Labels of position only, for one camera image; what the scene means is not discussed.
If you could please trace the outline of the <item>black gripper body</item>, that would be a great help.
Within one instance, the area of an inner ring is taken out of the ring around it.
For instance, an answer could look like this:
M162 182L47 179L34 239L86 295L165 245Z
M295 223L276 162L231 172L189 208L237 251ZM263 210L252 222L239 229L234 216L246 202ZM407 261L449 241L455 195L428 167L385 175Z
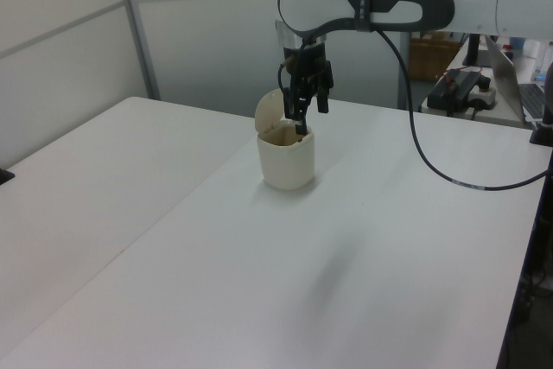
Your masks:
M284 64L290 76L309 77L321 73L327 65L326 46L317 44L299 49L284 48Z

